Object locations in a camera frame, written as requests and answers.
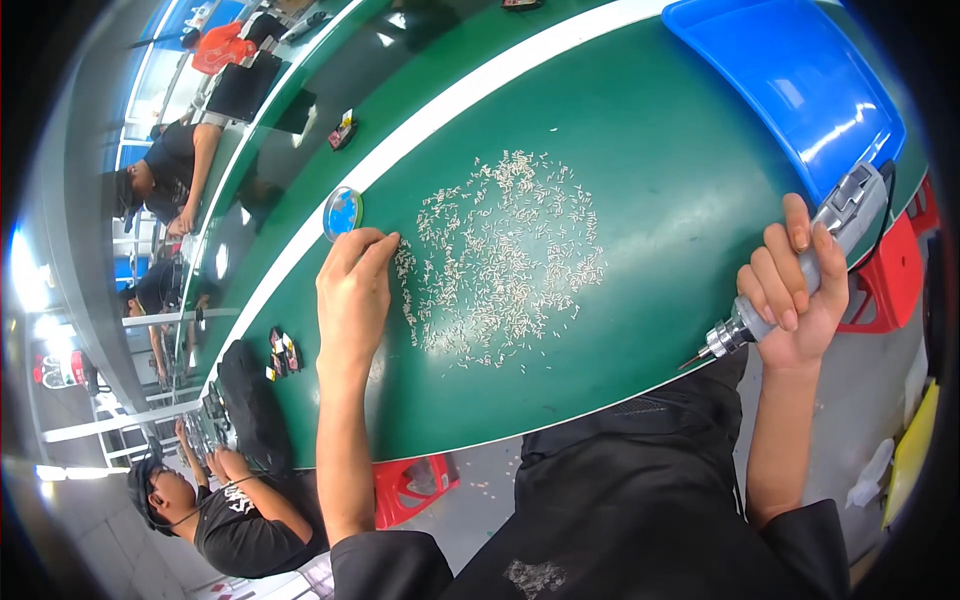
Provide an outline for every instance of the cable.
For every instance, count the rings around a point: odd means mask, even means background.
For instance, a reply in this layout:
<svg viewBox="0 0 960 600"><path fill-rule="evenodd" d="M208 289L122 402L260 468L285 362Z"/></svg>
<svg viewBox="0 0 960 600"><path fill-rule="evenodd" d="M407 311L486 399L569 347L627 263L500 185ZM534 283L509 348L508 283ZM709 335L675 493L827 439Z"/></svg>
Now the cable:
<svg viewBox="0 0 960 600"><path fill-rule="evenodd" d="M184 521L186 521L188 518L190 518L190 517L192 517L193 515L195 515L196 513L198 513L201 508L203 508L204 506L206 506L206 503L207 503L207 502L210 502L210 501L213 499L214 496L216 496L218 493L222 492L222 491L225 490L226 488L229 488L230 486L235 486L235 485L237 485L238 483L243 483L244 481L247 481L248 479L253 479L254 477L269 477L269 476L270 476L270 474L269 474L268 472L263 471L263 472L260 472L260 473L255 473L255 474L250 475L250 476L248 476L248 477L244 477L243 479L237 479L236 481L231 481L231 482L229 482L228 485L221 486L216 492L212 492L209 496L207 496L206 498L204 498L203 500L201 500L200 503L197 504L197 507L196 507L195 509L193 509L193 511L191 511L189 515L187 515L187 516L185 516L184 518L180 519L180 520L177 521L176 523L170 523L170 524L157 523L157 522L154 520L154 517L150 514L149 511L147 512L147 518L150 520L151 524L153 524L154 527L157 528L157 529L159 529L159 528L161 528L161 527L162 527L163 529L173 529L173 528L176 527L177 525L180 525L181 523L183 523Z"/></svg>
<svg viewBox="0 0 960 600"><path fill-rule="evenodd" d="M891 204L894 199L894 188L897 186L897 164L892 158L887 158L886 162L880 165L880 168L877 169L883 180L890 180L890 185L887 187L887 207L883 211L883 223L880 224L880 232L876 235L876 241L870 247L870 251L867 252L867 255L864 256L863 260L858 262L852 269L850 273L856 273L860 269L863 269L867 266L867 263L874 257L876 253L876 248L880 245L880 242L883 240L883 234L887 232L887 225L890 223L890 211L892 209Z"/></svg>

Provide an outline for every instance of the hand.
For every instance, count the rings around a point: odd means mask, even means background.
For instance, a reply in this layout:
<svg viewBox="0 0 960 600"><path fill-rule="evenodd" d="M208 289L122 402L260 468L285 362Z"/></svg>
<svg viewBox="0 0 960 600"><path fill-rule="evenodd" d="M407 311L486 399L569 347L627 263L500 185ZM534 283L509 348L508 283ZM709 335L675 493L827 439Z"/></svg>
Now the hand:
<svg viewBox="0 0 960 600"><path fill-rule="evenodd" d="M170 225L167 226L167 233L174 237L180 237L186 234L186 229L183 227L183 223L180 222L179 215L174 217Z"/></svg>
<svg viewBox="0 0 960 600"><path fill-rule="evenodd" d="M167 226L167 231L171 235L186 235L193 231L193 225L196 220L197 207L188 201L186 206L183 207L183 211L174 217L170 225Z"/></svg>
<svg viewBox="0 0 960 600"><path fill-rule="evenodd" d="M220 485L225 486L230 478L227 477L227 472L224 470L224 466L220 464L220 459L217 458L215 453L207 453L206 465L210 467L210 472L214 474Z"/></svg>
<svg viewBox="0 0 960 600"><path fill-rule="evenodd" d="M765 368L820 368L820 359L847 309L847 259L827 228L811 231L804 200L783 197L786 228L774 223L763 231L757 248L736 275L736 289L746 294L757 313L779 327L757 344ZM799 252L812 240L820 261L820 289L809 296Z"/></svg>
<svg viewBox="0 0 960 600"><path fill-rule="evenodd" d="M217 446L213 460L223 468L228 481L237 481L250 476L250 466L243 454L235 452L225 445Z"/></svg>
<svg viewBox="0 0 960 600"><path fill-rule="evenodd" d="M317 369L369 370L390 307L387 264L400 241L374 228L337 238L317 275Z"/></svg>

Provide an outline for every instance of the white plastic bag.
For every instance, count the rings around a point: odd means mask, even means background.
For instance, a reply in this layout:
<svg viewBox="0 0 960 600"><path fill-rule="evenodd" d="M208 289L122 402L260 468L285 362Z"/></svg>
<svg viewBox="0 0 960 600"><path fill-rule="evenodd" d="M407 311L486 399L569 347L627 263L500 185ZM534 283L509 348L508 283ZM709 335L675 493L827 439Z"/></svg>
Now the white plastic bag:
<svg viewBox="0 0 960 600"><path fill-rule="evenodd" d="M890 459L894 457L894 440L887 438L876 448L874 458L870 459L867 466L860 471L860 476L856 480L856 485L847 492L847 506L851 504L856 506L867 506L867 503L874 499L874 496L880 491L880 477L886 472L890 465Z"/></svg>

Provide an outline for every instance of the small round blue dish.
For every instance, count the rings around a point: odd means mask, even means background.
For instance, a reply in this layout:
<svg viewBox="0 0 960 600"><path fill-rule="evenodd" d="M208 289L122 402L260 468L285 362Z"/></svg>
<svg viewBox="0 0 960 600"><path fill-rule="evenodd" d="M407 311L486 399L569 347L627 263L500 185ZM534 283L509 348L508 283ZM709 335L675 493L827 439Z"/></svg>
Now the small round blue dish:
<svg viewBox="0 0 960 600"><path fill-rule="evenodd" d="M324 235L331 242L360 226L363 218L363 199L349 187L333 190L324 202Z"/></svg>

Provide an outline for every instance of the black cap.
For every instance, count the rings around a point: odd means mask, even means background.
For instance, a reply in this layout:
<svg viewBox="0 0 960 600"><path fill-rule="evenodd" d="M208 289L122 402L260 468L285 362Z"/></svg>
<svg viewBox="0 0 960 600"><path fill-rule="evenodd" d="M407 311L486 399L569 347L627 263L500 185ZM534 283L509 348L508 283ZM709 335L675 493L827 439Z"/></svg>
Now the black cap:
<svg viewBox="0 0 960 600"><path fill-rule="evenodd" d="M147 522L147 527L172 538L175 534L169 527L156 526L159 515L150 504L149 499L150 494L154 492L154 485L150 483L150 475L154 472L154 469L163 466L163 450L160 448L160 442L154 436L150 436L148 444L150 449L146 456L133 465L130 472L127 473L127 495L130 496L133 507Z"/></svg>
<svg viewBox="0 0 960 600"><path fill-rule="evenodd" d="M133 194L133 183L126 169L104 173L104 202L113 210L115 219L123 219L125 233L133 228L133 217L143 205Z"/></svg>

